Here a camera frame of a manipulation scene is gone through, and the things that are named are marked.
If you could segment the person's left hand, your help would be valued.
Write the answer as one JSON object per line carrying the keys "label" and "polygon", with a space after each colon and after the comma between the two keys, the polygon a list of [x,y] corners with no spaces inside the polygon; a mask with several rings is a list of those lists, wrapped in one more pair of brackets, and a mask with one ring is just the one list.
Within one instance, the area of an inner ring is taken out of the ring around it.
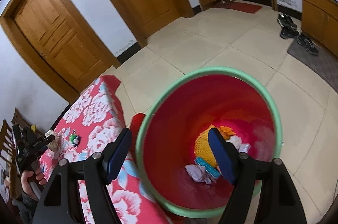
{"label": "person's left hand", "polygon": [[21,175],[23,192],[34,200],[40,199],[45,184],[45,175],[40,167],[37,167],[34,171],[25,170]]}

